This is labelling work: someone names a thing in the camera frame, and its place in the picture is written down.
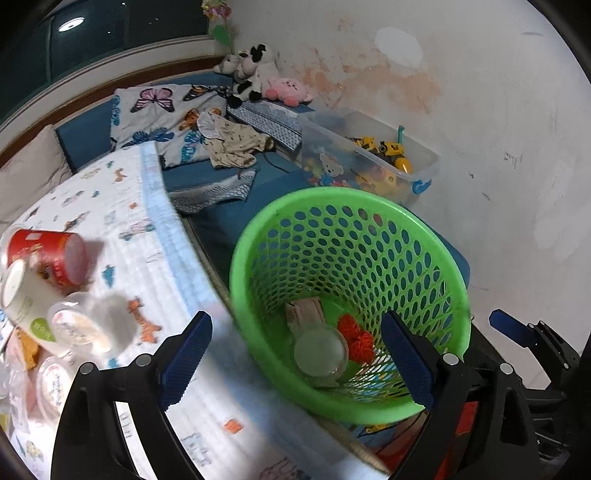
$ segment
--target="pillowcase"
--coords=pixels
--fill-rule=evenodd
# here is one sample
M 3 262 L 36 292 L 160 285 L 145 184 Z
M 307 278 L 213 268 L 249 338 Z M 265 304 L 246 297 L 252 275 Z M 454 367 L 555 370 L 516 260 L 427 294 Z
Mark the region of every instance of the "pillowcase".
M 116 150 L 155 141 L 164 168 L 207 160 L 197 127 L 199 113 L 226 115 L 227 87 L 158 85 L 117 89 L 113 97 L 111 141 Z
M 0 233 L 71 176 L 56 131 L 47 125 L 0 168 Z

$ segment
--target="red pom-pom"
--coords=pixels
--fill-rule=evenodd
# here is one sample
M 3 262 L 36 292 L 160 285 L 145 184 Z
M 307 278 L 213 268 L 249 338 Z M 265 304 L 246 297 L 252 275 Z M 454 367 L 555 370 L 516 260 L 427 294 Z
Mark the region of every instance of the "red pom-pom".
M 357 325 L 355 318 L 349 313 L 345 313 L 339 318 L 337 328 L 345 337 L 345 340 L 347 340 L 347 345 L 350 345 L 361 334 L 361 328 Z
M 374 361 L 374 337 L 371 333 L 361 332 L 359 337 L 349 344 L 349 359 L 361 365 Z

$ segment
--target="green leaf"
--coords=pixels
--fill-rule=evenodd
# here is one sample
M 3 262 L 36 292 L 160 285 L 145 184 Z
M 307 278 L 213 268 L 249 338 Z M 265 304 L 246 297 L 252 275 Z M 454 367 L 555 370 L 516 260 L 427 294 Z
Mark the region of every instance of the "green leaf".
M 31 322 L 31 333 L 41 340 L 46 342 L 55 342 L 56 338 L 53 336 L 47 320 L 39 317 Z
M 226 47 L 230 46 L 230 34 L 223 25 L 216 25 L 213 29 L 213 38 Z

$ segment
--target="red can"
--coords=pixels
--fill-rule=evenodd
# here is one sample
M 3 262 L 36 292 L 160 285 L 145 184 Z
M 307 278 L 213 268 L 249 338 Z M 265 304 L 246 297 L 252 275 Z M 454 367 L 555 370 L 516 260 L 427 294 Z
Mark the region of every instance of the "red can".
M 6 270 L 18 258 L 28 259 L 39 276 L 60 287 L 81 285 L 88 258 L 82 237 L 70 232 L 29 230 L 14 225 L 0 239 L 0 261 Z

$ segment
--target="pink plush toy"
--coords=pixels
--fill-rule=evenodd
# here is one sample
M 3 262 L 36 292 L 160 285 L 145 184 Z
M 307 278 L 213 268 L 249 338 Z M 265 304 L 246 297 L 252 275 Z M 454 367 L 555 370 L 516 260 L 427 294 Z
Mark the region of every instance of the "pink plush toy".
M 299 80 L 269 78 L 269 86 L 265 91 L 265 97 L 269 100 L 281 100 L 290 107 L 312 101 L 312 95 Z

